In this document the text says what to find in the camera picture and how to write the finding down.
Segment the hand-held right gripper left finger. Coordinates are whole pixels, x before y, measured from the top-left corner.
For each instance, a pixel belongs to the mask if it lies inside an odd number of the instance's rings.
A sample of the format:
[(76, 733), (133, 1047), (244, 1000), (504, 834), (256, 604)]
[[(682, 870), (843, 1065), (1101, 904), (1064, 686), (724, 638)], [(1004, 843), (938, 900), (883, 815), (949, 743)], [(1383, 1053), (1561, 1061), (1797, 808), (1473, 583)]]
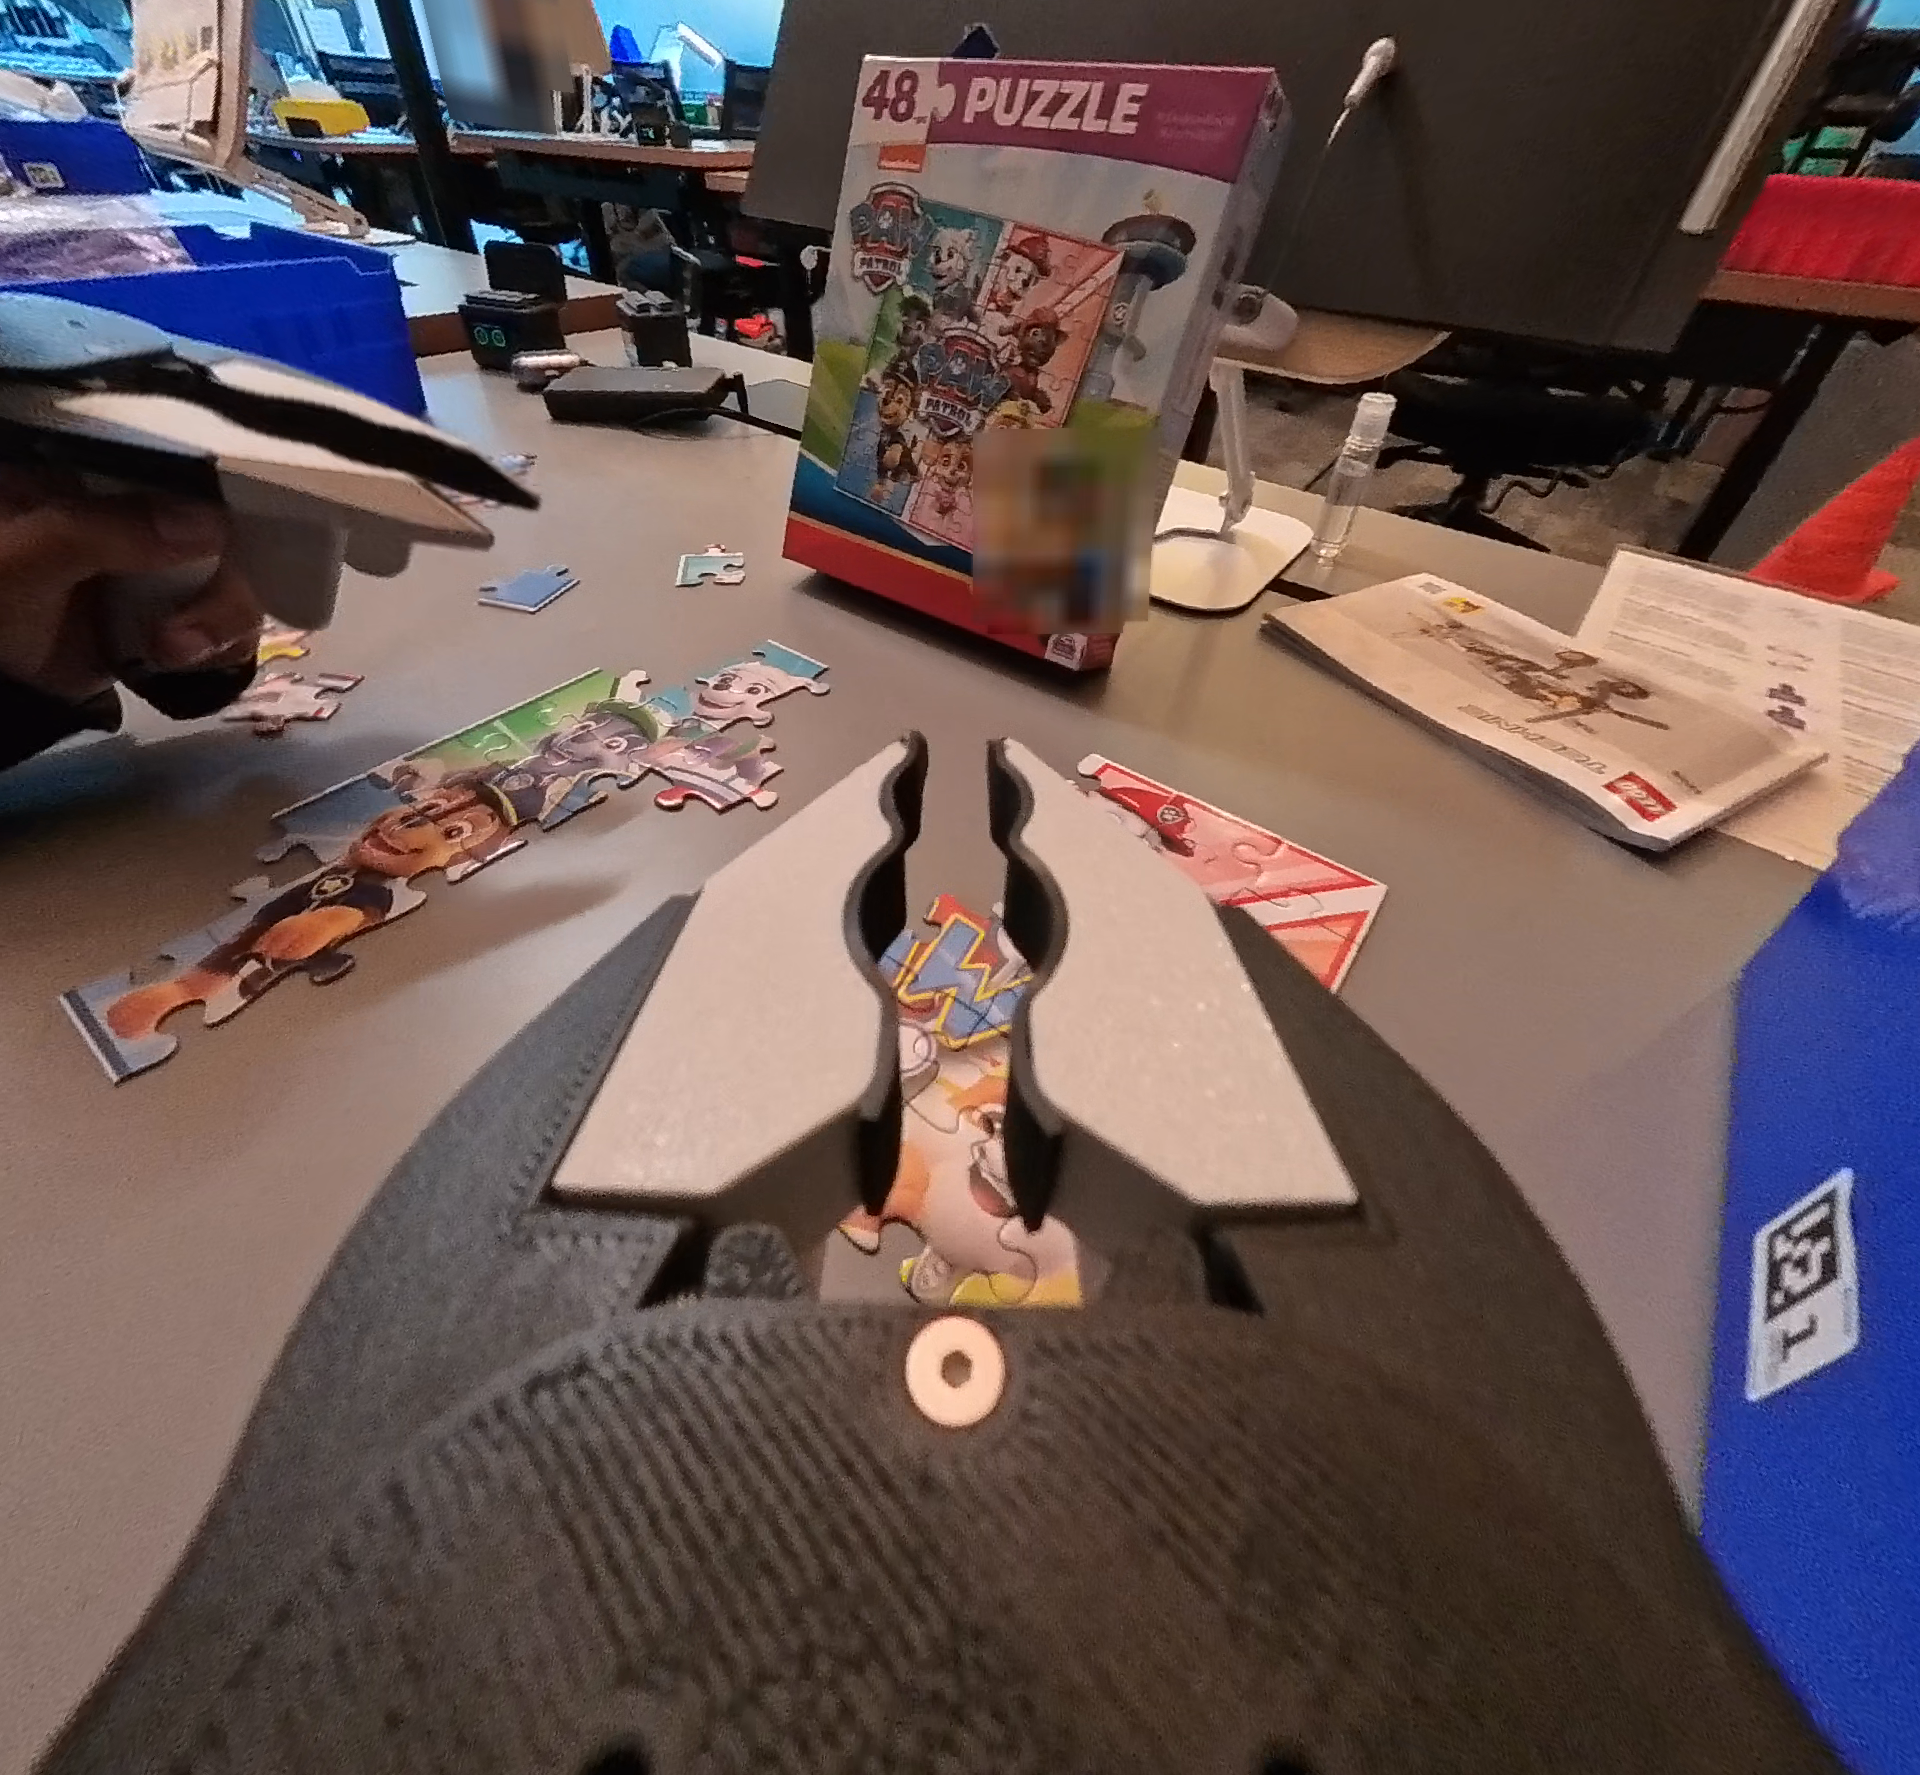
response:
[(769, 1228), (878, 1211), (899, 1169), (899, 1000), (926, 744), (902, 734), (715, 872), (550, 1178), (580, 1207)]

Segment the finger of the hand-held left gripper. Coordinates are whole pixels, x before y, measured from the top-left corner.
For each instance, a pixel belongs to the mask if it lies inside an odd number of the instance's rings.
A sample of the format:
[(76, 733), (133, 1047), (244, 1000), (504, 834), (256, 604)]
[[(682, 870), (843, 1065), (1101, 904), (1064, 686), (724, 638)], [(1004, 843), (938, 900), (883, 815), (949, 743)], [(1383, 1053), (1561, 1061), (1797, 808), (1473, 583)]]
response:
[(1, 402), (55, 406), (86, 397), (137, 406), (223, 409), (227, 388), (176, 339), (141, 319), (59, 296), (1, 295)]
[(262, 609), (331, 621), (348, 571), (483, 550), (484, 507), (540, 497), (499, 459), (379, 400), (243, 353), (142, 353), (42, 378), (42, 443), (77, 470), (219, 499)]

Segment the pink joined jigsaw puzzle pieces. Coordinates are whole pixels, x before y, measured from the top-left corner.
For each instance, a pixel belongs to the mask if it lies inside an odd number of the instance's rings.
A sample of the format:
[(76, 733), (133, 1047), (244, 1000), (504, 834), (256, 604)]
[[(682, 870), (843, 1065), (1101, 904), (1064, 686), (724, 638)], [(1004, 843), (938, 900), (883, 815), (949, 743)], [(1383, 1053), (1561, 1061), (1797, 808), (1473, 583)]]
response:
[[(1075, 788), (1211, 902), (1251, 916), (1325, 989), (1340, 986), (1383, 881), (1104, 755), (1078, 763)], [(934, 896), (881, 971), (899, 1002), (899, 1165), (878, 1212), (852, 1209), (827, 1236), (820, 1295), (938, 1310), (1092, 1299), (1106, 1260), (1057, 1217), (1030, 1229), (1006, 1174), (1010, 1029), (1032, 971), (1001, 902)]]

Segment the pale pink loose jigsaw piece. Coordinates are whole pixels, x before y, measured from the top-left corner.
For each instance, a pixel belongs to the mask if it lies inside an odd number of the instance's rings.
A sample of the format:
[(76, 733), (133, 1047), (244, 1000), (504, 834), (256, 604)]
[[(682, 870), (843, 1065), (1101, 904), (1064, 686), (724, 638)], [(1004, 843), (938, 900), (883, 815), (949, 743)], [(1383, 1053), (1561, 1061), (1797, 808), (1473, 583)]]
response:
[(363, 682), (358, 672), (339, 671), (262, 672), (219, 711), (219, 721), (248, 729), (257, 739), (277, 739), (293, 727), (331, 720), (341, 699)]

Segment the long joined jigsaw puzzle pieces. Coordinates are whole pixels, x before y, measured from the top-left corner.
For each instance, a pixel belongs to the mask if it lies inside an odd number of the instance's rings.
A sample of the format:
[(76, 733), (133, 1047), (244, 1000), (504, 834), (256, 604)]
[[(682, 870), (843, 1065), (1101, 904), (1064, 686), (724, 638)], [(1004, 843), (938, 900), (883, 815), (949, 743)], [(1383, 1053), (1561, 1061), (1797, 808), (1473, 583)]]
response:
[(432, 881), (479, 875), (613, 791), (648, 786), (662, 811), (774, 808), (774, 708), (825, 692), (827, 662), (772, 638), (687, 684), (588, 668), (282, 808), (259, 857), (293, 875), (236, 883), (229, 913), (159, 946), (149, 974), (100, 976), (59, 1008), (123, 1084), (176, 1056), (177, 1017), (214, 1027), (297, 976), (348, 976), (356, 942)]

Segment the jigsaw puzzle box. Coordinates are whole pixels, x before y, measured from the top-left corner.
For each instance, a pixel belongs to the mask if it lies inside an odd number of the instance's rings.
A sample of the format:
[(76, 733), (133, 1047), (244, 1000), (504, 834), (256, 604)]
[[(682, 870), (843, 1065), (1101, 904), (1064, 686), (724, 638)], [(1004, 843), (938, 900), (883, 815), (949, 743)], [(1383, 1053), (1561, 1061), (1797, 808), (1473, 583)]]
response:
[(1268, 66), (862, 57), (783, 557), (1109, 668), (1286, 127)]

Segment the person's left hand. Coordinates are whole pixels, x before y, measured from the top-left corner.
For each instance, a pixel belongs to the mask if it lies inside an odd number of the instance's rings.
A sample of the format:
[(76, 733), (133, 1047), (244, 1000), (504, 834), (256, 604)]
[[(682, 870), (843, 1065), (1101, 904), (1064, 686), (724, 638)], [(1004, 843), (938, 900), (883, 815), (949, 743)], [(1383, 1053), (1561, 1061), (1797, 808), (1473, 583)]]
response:
[[(203, 573), (135, 642), (117, 583)], [(263, 616), (229, 561), (223, 503), (137, 486), (89, 492), (48, 467), (1, 470), (1, 768), (123, 727), (121, 693), (174, 721), (235, 703), (256, 682)]]

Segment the blue plastic crate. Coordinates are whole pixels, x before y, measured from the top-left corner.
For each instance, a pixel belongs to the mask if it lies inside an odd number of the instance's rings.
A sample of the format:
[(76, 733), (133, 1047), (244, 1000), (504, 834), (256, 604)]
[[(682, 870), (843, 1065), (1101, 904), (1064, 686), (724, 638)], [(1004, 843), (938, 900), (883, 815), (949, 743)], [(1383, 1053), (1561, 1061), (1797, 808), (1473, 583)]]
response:
[(1, 286), (263, 356), (424, 418), (401, 281), (386, 251), (277, 227), (229, 235), (185, 226), (177, 240), (190, 256), (181, 267), (6, 278)]

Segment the black charger case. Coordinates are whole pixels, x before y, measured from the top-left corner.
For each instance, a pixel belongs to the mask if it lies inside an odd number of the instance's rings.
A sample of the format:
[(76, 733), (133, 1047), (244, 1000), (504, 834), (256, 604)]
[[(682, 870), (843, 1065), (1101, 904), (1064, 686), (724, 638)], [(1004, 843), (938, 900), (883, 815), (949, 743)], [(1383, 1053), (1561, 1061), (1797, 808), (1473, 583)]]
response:
[(527, 353), (567, 347), (560, 310), (567, 271), (544, 244), (492, 240), (483, 251), (487, 281), (458, 307), (470, 357), (480, 371), (509, 373)]

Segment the instruction booklet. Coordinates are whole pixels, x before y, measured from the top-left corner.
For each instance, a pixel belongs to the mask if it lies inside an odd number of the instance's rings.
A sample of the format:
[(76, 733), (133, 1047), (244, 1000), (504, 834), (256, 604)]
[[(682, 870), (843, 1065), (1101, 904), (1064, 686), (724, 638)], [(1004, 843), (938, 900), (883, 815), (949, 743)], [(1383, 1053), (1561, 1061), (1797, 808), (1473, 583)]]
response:
[(1629, 851), (1667, 854), (1806, 780), (1820, 744), (1430, 573), (1261, 632)]

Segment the white desk stand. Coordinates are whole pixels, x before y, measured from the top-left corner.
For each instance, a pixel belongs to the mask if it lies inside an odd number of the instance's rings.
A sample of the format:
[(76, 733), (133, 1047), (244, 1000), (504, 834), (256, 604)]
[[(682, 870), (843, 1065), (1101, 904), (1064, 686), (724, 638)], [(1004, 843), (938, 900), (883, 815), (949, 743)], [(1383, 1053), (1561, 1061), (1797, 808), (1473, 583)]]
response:
[(1223, 434), (1227, 489), (1202, 497), (1180, 478), (1170, 486), (1146, 571), (1150, 601), (1195, 616), (1230, 616), (1308, 547), (1305, 525), (1251, 522), (1253, 467), (1245, 438), (1245, 377), (1251, 371), (1317, 388), (1350, 387), (1372, 371), (1366, 329), (1327, 315), (1300, 318), (1281, 298), (1241, 286), (1223, 324), (1202, 399), (1189, 423), (1185, 462), (1203, 462)]

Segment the small clear spray bottle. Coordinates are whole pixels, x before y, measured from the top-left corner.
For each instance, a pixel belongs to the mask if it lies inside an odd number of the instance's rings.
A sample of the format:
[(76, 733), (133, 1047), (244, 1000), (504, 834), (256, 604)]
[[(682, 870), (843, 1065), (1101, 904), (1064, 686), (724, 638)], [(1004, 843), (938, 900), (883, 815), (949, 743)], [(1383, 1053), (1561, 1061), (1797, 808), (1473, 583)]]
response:
[(1347, 434), (1331, 460), (1323, 507), (1308, 545), (1319, 566), (1331, 566), (1352, 537), (1377, 459), (1391, 436), (1395, 413), (1395, 394), (1380, 391), (1361, 394), (1356, 404)]

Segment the blue plastic bin with tag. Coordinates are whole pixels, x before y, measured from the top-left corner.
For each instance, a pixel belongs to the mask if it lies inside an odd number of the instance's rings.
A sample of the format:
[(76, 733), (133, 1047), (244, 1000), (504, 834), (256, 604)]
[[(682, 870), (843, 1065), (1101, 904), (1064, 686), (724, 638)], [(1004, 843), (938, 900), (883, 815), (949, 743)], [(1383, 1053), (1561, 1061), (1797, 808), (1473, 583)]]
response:
[(1918, 757), (1740, 976), (1701, 1529), (1854, 1771), (1918, 1769)]

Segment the white printed paper sheet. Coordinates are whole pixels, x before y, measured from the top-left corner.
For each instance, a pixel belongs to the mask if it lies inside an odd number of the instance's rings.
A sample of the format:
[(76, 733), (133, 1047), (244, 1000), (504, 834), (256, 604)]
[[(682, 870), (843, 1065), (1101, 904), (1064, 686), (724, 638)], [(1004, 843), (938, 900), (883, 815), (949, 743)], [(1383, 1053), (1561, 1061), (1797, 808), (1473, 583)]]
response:
[(1762, 716), (1821, 761), (1721, 825), (1812, 872), (1918, 739), (1918, 629), (1713, 566), (1620, 549), (1576, 645)]

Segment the black monitor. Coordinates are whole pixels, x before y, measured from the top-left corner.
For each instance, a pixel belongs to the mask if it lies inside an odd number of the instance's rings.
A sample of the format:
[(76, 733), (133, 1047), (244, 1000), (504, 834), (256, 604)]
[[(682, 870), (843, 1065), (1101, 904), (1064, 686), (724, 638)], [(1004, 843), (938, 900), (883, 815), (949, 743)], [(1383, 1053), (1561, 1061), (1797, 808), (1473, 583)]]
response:
[(784, 0), (749, 210), (825, 227), (868, 55), (1272, 72), (1249, 278), (1299, 309), (1668, 350), (1856, 0)]

